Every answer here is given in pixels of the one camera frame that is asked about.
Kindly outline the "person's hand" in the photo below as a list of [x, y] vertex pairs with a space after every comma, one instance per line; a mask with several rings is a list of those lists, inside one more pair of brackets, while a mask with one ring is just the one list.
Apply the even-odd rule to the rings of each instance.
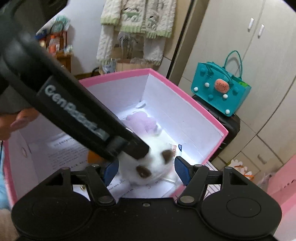
[[39, 116], [39, 112], [34, 108], [26, 108], [19, 113], [1, 114], [1, 141], [8, 140], [11, 133], [26, 127], [30, 122], [34, 121]]

